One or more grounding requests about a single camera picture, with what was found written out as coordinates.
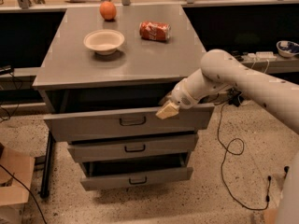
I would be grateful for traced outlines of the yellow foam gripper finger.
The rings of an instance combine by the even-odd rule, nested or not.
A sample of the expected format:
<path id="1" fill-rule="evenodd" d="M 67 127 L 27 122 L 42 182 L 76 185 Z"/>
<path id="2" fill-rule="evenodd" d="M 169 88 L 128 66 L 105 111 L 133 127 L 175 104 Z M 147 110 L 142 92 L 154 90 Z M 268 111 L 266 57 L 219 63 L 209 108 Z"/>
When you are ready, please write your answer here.
<path id="1" fill-rule="evenodd" d="M 159 119 L 168 119 L 174 117 L 179 112 L 179 105 L 168 100 L 156 113 Z"/>
<path id="2" fill-rule="evenodd" d="M 165 97 L 163 97 L 160 101 L 159 101 L 159 104 L 160 106 L 163 106 L 168 100 L 171 99 L 171 95 L 172 95 L 172 92 L 170 91 Z"/>

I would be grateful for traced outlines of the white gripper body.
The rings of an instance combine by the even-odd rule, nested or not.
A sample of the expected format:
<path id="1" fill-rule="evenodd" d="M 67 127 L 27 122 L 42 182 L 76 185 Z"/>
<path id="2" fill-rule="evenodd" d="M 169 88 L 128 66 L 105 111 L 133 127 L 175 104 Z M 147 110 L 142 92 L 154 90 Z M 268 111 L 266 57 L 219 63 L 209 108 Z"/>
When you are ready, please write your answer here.
<path id="1" fill-rule="evenodd" d="M 187 90 L 187 79 L 182 79 L 171 91 L 170 100 L 180 109 L 190 109 L 198 104 Z"/>

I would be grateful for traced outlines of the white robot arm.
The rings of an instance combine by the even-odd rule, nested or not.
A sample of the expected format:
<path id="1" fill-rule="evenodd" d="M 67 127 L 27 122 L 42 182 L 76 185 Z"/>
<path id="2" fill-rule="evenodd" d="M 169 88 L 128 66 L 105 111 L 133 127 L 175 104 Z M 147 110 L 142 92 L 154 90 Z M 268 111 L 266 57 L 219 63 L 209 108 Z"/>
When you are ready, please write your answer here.
<path id="1" fill-rule="evenodd" d="M 240 90 L 299 134 L 298 85 L 250 69 L 221 49 L 203 55 L 199 69 L 177 83 L 163 98 L 156 116 L 159 119 L 174 117 L 181 109 L 194 107 L 200 99 L 226 85 Z M 299 153 L 294 156 L 286 175 L 275 224 L 299 224 Z"/>

